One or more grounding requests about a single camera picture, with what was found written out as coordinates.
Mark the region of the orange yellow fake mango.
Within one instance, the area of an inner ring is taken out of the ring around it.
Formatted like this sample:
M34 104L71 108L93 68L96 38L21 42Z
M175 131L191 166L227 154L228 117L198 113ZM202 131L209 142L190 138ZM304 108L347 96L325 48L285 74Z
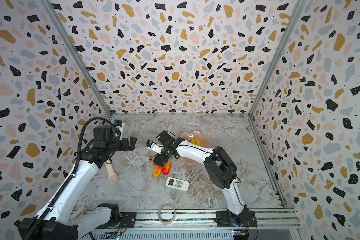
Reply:
M163 171L162 167L156 166L153 172L153 176L158 178L161 175L162 171Z

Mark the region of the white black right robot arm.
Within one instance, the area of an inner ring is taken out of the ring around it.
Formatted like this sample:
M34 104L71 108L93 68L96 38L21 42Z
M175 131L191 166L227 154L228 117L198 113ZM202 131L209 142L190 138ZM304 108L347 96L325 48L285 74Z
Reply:
M222 147L214 149L194 145L183 138L174 138L167 131L157 135L160 144L148 140L146 147L156 154L154 165L164 167L171 156L188 158L204 165L215 186L223 191L226 211L217 211L218 227L257 227L255 212L248 209L240 194L237 166Z

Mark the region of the red orange fake mango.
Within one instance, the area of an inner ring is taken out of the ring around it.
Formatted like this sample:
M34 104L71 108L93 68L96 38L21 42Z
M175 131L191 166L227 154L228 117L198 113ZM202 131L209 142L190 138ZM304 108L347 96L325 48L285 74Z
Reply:
M168 175L170 173L170 170L171 170L171 162L167 162L162 169L163 175L165 176Z

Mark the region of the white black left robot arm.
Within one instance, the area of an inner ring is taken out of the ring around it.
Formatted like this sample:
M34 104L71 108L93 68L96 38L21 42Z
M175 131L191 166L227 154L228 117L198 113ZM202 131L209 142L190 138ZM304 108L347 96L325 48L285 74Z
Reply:
M72 210L88 183L117 151L132 151L136 138L123 137L125 124L94 128L94 138L77 154L80 159L53 197L33 218L18 226L23 240L78 240L99 226L120 227L122 216L117 204L100 204L72 219Z

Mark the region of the yellow fake apple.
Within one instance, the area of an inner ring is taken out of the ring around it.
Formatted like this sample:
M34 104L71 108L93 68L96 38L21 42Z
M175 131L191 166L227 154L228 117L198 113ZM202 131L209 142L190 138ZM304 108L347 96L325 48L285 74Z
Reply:
M191 144L196 145L196 146L200 146L201 142L199 139L191 139Z

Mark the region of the red fake strawberry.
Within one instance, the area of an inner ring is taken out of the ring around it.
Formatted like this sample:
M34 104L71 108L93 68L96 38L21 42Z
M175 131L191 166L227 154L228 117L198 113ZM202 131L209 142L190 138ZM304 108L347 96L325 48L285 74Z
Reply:
M151 162L151 164L153 164L153 165L155 165L155 163L154 163L155 157L156 157L156 156L151 157L151 161L150 161L150 162Z

